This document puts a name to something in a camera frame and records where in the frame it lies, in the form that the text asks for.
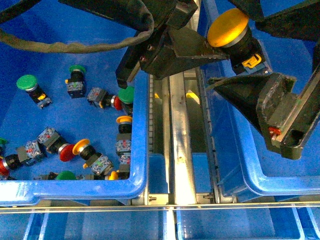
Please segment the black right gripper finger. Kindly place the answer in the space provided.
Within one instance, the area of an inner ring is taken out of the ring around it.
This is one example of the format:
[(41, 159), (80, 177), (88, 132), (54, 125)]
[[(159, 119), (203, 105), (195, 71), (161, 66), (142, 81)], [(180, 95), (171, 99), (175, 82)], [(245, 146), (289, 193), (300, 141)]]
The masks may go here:
[(294, 76), (282, 73), (211, 77), (213, 89), (254, 126), (262, 135), (266, 148), (279, 153), (281, 144), (275, 138), (284, 133), (286, 120), (292, 112), (296, 94)]
[(281, 156), (298, 160), (320, 119), (320, 73), (315, 72), (297, 102), (298, 113), (280, 144)]

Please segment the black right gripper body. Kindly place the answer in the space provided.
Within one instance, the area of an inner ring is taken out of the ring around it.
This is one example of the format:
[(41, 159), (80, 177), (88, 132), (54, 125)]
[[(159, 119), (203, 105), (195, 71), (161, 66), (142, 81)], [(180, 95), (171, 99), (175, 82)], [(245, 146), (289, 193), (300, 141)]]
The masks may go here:
[(255, 29), (276, 38), (314, 42), (312, 70), (320, 65), (320, 2), (305, 0), (265, 17), (259, 0), (232, 0), (231, 4), (255, 23)]

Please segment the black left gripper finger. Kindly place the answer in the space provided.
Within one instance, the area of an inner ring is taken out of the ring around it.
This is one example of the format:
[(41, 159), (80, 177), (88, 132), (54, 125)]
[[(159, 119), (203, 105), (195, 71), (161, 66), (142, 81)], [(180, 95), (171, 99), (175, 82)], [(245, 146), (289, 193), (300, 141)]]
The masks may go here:
[(206, 64), (228, 60), (221, 48), (188, 27), (166, 27), (147, 42), (139, 63), (144, 72), (163, 79)]
[(117, 84), (120, 88), (127, 88), (129, 76), (139, 62), (139, 59), (140, 47), (138, 45), (129, 46), (115, 71)]

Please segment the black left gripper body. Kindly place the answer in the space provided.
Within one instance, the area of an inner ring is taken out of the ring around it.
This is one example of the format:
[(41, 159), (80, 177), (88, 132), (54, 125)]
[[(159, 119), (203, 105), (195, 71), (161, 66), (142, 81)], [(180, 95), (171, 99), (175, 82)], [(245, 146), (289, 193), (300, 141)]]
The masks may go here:
[(60, 0), (61, 4), (130, 27), (139, 32), (166, 25), (184, 27), (198, 6), (193, 0)]

